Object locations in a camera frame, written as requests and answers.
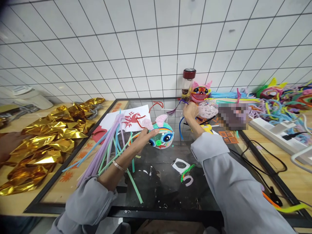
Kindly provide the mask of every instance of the power strip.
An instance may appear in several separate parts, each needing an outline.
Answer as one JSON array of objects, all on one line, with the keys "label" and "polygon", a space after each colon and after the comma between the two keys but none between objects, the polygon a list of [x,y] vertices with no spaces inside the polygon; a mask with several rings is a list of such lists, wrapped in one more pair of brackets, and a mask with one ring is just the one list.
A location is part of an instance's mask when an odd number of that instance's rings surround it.
[{"label": "power strip", "polygon": [[[305,144],[294,138],[288,141],[282,138],[282,136],[287,135],[285,132],[282,132],[280,134],[272,133],[271,129],[274,127],[274,125],[268,123],[261,118],[256,118],[249,121],[249,125],[290,155],[293,155],[307,147]],[[301,156],[297,157],[296,160],[305,165],[312,165],[311,152],[308,151],[307,153],[302,154]]]}]

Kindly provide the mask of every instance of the gold foil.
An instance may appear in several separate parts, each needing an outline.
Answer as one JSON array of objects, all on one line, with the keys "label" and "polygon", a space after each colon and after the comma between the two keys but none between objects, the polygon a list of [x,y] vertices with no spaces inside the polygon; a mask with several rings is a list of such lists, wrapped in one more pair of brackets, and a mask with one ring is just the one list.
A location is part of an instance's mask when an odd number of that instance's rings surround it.
[{"label": "gold foil", "polygon": [[49,146],[64,153],[70,154],[74,150],[75,142],[71,139],[60,139],[53,142]]},{"label": "gold foil", "polygon": [[77,139],[88,137],[86,134],[80,132],[76,128],[65,128],[61,129],[58,134],[58,139]]},{"label": "gold foil", "polygon": [[88,137],[94,125],[87,117],[103,98],[92,98],[84,103],[57,107],[46,117],[40,118],[22,130],[22,134],[34,135],[14,149],[11,157],[2,165],[14,167],[7,175],[8,181],[0,186],[0,195],[6,196],[36,189],[74,150],[73,139]]}]

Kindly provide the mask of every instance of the gray shirt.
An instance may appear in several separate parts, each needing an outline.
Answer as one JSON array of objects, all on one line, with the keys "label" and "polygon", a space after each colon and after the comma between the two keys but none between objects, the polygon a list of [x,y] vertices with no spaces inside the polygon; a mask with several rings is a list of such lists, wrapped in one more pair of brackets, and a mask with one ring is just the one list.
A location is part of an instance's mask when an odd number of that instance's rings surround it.
[{"label": "gray shirt", "polygon": [[[228,154],[221,136],[203,133],[191,150],[203,167],[227,234],[295,233],[263,197],[260,183]],[[48,234],[95,233],[116,197],[117,192],[108,191],[96,177],[88,178],[68,199],[65,212],[54,221]],[[119,226],[115,233],[125,234],[124,230]]]}]

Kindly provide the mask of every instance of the glass tabletop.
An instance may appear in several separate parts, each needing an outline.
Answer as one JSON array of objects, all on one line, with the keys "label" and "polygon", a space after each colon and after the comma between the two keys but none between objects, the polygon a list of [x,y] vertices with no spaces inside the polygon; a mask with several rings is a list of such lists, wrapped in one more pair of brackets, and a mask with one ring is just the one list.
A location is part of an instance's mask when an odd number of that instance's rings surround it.
[{"label": "glass tabletop", "polygon": [[[163,105],[154,105],[160,101]],[[176,99],[156,99],[156,100],[127,100],[125,109],[148,105],[150,108],[151,121],[155,122],[156,117],[161,114],[166,114],[168,110],[175,109],[179,104]],[[114,201],[113,206],[119,207],[120,210],[125,207],[131,207],[132,210],[206,210],[219,211],[219,207],[211,193],[211,190],[206,181],[203,169],[193,156],[190,145],[194,142],[193,133],[185,121],[181,122],[181,134],[179,133],[179,123],[182,119],[183,104],[177,107],[174,115],[168,116],[168,124],[172,127],[174,139],[170,147],[166,149],[157,149],[147,144],[140,155],[134,159],[134,171],[132,165],[129,166],[129,172],[138,188],[142,197],[143,203],[139,202],[133,184],[125,173],[120,180],[117,191],[118,197]],[[236,138],[230,131],[224,131],[218,125],[217,117],[210,121],[213,130],[219,133],[229,148],[241,153],[239,146],[236,144]],[[130,137],[130,132],[124,133],[125,141]],[[122,136],[119,135],[119,143],[122,146]],[[69,165],[77,162],[84,157],[91,148],[95,145],[95,141],[90,137],[82,148],[76,153]],[[48,191],[41,199],[41,204],[60,204],[64,206],[67,199],[77,188],[77,181],[91,163],[100,145],[96,146],[89,157],[81,164],[80,167],[74,167],[66,172],[61,173],[57,181],[48,188]],[[111,158],[115,156],[115,147],[112,147]],[[246,164],[234,154],[230,154],[239,163],[249,169]],[[190,179],[181,182],[181,174],[173,168],[173,164],[177,159],[183,160],[194,167],[185,174],[191,176],[193,182],[190,184]],[[177,163],[177,167],[184,168],[183,163]]]},{"label": "glass tabletop", "polygon": [[[165,114],[167,110],[174,109],[178,104],[178,100],[164,101],[164,108],[155,105],[150,112],[152,122],[155,117]],[[151,101],[130,101],[129,108],[134,108],[142,105],[151,107],[154,103]],[[124,178],[120,180],[117,191],[118,198],[113,203],[113,206],[121,207],[144,207],[146,209],[167,209],[167,210],[208,210],[219,211],[219,207],[212,195],[205,178],[202,166],[196,161],[190,146],[194,142],[193,133],[190,127],[182,122],[181,133],[183,140],[179,134],[179,123],[182,118],[183,105],[178,107],[178,110],[173,116],[168,117],[168,124],[173,128],[175,134],[170,147],[166,149],[157,149],[151,145],[146,145],[140,155],[134,159],[134,170],[132,165],[128,167],[131,176],[137,186],[137,189],[142,197],[143,203],[140,204],[138,195],[128,174],[124,174]],[[216,132],[222,131],[222,128],[212,121],[213,130]],[[125,141],[129,139],[130,132],[124,133]],[[119,142],[122,146],[122,136],[119,135]],[[240,148],[236,144],[228,144],[229,148],[239,152]],[[239,163],[246,164],[234,154],[230,154]],[[191,179],[181,181],[181,174],[173,167],[177,159],[183,160],[194,167],[185,174],[191,176]],[[177,162],[177,167],[185,168],[186,165]]]}]

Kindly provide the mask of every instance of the silver bracelet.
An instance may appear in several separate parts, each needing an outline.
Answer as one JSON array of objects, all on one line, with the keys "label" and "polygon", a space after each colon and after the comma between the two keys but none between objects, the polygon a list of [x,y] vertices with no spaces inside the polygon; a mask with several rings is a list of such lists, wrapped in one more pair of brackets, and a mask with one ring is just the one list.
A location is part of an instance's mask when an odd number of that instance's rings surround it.
[{"label": "silver bracelet", "polygon": [[114,164],[119,170],[121,170],[121,171],[123,171],[123,172],[126,172],[126,171],[127,171],[127,170],[123,169],[121,166],[119,166],[119,165],[115,162],[115,160],[113,160],[113,164]]}]

